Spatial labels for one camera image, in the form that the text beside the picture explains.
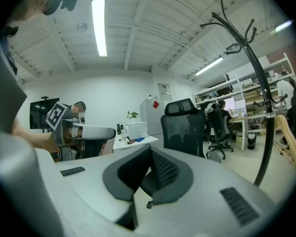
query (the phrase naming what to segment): table leg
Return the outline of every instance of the table leg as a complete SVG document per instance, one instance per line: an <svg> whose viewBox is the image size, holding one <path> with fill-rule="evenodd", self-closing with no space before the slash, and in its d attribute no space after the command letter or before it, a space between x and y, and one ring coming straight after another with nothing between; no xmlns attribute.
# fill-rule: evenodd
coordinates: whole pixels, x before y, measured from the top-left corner
<svg viewBox="0 0 296 237"><path fill-rule="evenodd" d="M245 139L246 139L246 127L245 127L245 120L242 121L242 147L241 151L245 149Z"/></svg>

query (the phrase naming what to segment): trash can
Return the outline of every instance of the trash can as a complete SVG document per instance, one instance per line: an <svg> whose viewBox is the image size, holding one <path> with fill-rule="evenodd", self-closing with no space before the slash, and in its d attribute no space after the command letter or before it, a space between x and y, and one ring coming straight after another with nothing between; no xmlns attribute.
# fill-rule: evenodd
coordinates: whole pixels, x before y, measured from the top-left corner
<svg viewBox="0 0 296 237"><path fill-rule="evenodd" d="M256 147L256 140L257 140L256 135L254 135L254 138L252 138L252 136L248 136L248 149L252 150Z"/></svg>

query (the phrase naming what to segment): person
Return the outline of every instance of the person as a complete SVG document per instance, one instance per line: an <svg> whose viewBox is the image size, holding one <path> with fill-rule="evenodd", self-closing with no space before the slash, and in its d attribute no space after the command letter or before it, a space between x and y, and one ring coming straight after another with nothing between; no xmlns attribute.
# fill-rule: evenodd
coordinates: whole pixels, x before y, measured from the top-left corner
<svg viewBox="0 0 296 237"><path fill-rule="evenodd" d="M282 76L287 75L287 72L284 71L282 73ZM292 109L292 97L294 94L294 87L292 86L292 83L289 82L291 78L288 78L286 80L280 80L276 83L276 87L277 87L277 92L278 95L280 97L279 101L283 102L285 101L286 105L287 105L287 114L286 114L286 118L287 118L287 123L288 126L291 128L293 125L293 109ZM280 139L280 142L284 145L287 145L287 140L285 139L285 136L283 136L282 139Z"/></svg>
<svg viewBox="0 0 296 237"><path fill-rule="evenodd" d="M4 27L0 36L0 44L15 74L17 74L17 68L14 64L11 53L8 50L8 37L17 33L17 25L20 22L29 20L33 17L41 15L42 13L45 15L51 15L54 13L59 7L60 2L61 0L22 0L8 19L7 25ZM74 110L77 109L79 110L79 105L74 105ZM20 125L18 118L15 118L12 124L11 134L27 140L34 148L45 149L50 153L60 152L59 147L55 143L52 132L29 132Z"/></svg>
<svg viewBox="0 0 296 237"><path fill-rule="evenodd" d="M76 102L74 105L70 106L73 113L85 113L86 105L82 101Z"/></svg>
<svg viewBox="0 0 296 237"><path fill-rule="evenodd" d="M230 116L229 112L225 110L226 107L226 102L224 100L219 100L218 101L218 106L222 111L222 118L224 118L225 116L227 116L227 120L226 120L226 125L228 126L228 121L232 119L232 117ZM226 137L226 146L230 147L230 138Z"/></svg>

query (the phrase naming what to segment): hand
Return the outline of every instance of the hand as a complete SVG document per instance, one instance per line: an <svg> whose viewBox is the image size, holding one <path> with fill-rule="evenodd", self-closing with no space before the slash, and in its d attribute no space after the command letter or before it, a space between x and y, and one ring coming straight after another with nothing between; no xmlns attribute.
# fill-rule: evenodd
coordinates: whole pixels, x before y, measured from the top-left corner
<svg viewBox="0 0 296 237"><path fill-rule="evenodd" d="M50 153L60 153L60 148L57 146L52 132L48 133L47 140L42 144L43 149Z"/></svg>

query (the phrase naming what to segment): wall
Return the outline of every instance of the wall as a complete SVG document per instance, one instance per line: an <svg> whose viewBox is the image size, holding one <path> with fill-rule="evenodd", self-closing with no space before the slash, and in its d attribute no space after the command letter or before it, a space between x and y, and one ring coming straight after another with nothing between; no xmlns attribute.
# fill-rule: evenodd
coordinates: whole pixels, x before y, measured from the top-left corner
<svg viewBox="0 0 296 237"><path fill-rule="evenodd" d="M29 127L30 103L42 96L60 98L64 104L83 101L86 124L116 128L125 124L127 112L139 113L139 105L149 95L158 94L157 82L170 84L172 101L190 98L199 86L173 73L146 73L124 70L86 70L40 78L22 86L28 98L18 113L25 128Z"/></svg>
<svg viewBox="0 0 296 237"><path fill-rule="evenodd" d="M284 53L286 53L286 55L288 56L288 59L291 62L292 68L293 68L295 76L296 76L296 42L294 42L290 45L284 46L284 47L276 50L275 52L268 54L267 58L271 63L273 63L273 62L276 62L280 59L283 59ZM284 64L284 69L287 71L290 71L289 64Z"/></svg>
<svg viewBox="0 0 296 237"><path fill-rule="evenodd" d="M201 90L201 86L197 83L183 79L181 76L171 72L166 71L158 66L153 66L151 69L152 80L153 80L153 90L154 95L160 98L158 83L165 83L170 85L170 90L172 92L172 100L164 100L164 107L173 101L178 101L185 98L190 98L195 104L194 95Z"/></svg>

